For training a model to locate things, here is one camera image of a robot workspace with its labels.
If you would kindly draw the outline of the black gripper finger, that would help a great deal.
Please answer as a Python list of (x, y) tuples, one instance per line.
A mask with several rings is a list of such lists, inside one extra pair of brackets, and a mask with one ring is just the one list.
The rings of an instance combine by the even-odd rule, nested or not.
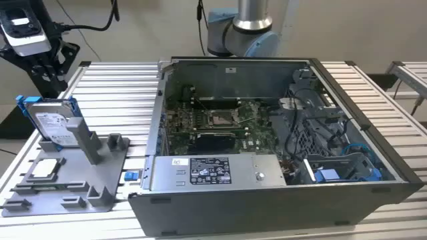
[(56, 98), (67, 90), (67, 73), (71, 69), (80, 46), (61, 39), (51, 39), (51, 50), (45, 53), (45, 73), (48, 79), (47, 98)]
[(47, 60), (45, 53), (37, 53), (29, 56), (20, 56), (11, 46), (0, 48), (0, 57), (12, 65), (19, 67), (29, 76), (29, 79), (44, 98), (55, 97), (55, 88), (51, 83), (49, 73), (44, 65)]

